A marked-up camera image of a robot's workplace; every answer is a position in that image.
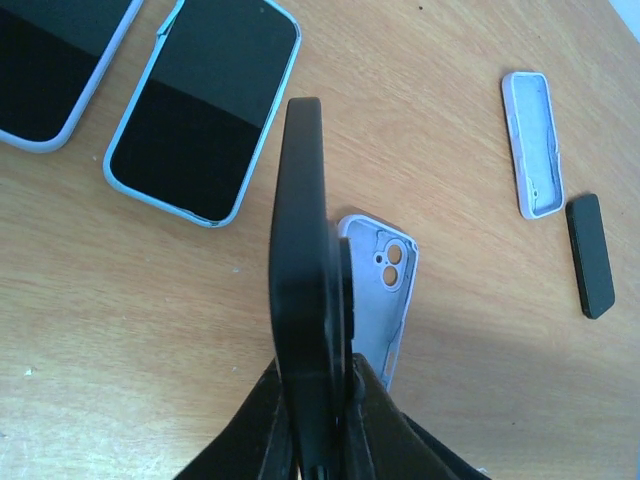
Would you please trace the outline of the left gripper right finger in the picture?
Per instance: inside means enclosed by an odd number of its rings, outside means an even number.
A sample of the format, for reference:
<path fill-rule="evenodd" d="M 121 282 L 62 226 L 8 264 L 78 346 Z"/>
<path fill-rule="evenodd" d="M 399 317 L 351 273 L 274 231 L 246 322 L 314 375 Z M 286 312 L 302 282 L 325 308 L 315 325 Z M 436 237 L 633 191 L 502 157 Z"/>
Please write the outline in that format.
<path fill-rule="evenodd" d="M 361 354 L 342 433 L 344 479 L 485 479 L 401 412 Z"/>

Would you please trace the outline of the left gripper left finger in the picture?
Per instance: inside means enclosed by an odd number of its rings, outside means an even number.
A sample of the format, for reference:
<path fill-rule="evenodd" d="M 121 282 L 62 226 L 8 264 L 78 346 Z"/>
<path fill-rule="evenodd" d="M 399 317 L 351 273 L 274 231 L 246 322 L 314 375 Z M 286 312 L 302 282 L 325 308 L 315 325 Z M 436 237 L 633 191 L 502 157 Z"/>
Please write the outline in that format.
<path fill-rule="evenodd" d="M 270 363 L 223 431 L 178 479 L 293 479 L 292 435 L 276 365 Z"/>

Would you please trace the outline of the black phone case top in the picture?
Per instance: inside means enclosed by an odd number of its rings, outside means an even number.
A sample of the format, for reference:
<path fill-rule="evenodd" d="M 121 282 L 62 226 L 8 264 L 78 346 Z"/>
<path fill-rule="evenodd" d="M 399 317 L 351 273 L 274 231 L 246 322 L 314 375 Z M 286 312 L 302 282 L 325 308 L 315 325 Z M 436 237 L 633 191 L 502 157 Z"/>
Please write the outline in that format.
<path fill-rule="evenodd" d="M 269 247 L 276 360 L 304 479 L 337 479 L 346 404 L 341 245 L 326 213 L 321 102 L 287 104 Z"/>

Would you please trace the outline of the black phone case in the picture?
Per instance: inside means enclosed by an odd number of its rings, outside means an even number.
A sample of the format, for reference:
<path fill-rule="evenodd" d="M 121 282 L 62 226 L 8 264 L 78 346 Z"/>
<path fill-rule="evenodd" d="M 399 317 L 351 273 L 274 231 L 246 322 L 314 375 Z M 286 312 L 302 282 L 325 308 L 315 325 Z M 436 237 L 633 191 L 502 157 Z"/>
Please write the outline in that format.
<path fill-rule="evenodd" d="M 269 247 L 276 360 L 304 479 L 337 479 L 346 404 L 341 245 L 326 213 L 321 102 L 287 104 Z"/>
<path fill-rule="evenodd" d="M 598 319 L 615 303 L 615 289 L 599 198 L 588 193 L 566 205 L 566 218 L 583 314 Z"/>

